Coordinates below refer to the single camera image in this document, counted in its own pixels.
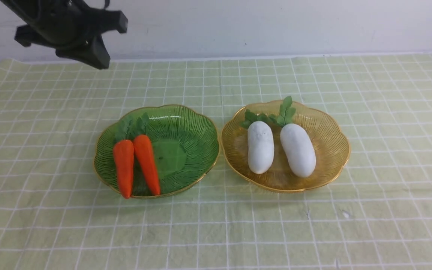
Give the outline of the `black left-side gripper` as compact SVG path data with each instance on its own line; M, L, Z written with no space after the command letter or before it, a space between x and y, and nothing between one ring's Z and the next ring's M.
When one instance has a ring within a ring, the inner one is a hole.
M84 0L3 0L26 24L18 26L14 40L23 47L32 44L56 49L60 58L95 69L108 69L110 55L103 33L127 33L128 19L121 10L100 10Z

